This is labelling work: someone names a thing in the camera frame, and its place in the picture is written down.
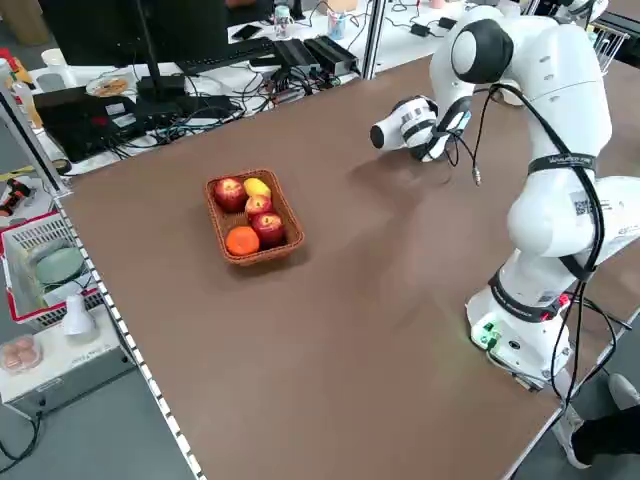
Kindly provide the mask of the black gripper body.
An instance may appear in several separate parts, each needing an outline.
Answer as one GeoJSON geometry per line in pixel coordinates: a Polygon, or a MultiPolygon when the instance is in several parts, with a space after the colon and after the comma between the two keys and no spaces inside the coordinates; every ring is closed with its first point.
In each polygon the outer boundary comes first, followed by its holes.
{"type": "Polygon", "coordinates": [[[471,97],[449,98],[446,111],[446,131],[463,132],[471,119],[471,97]]]}

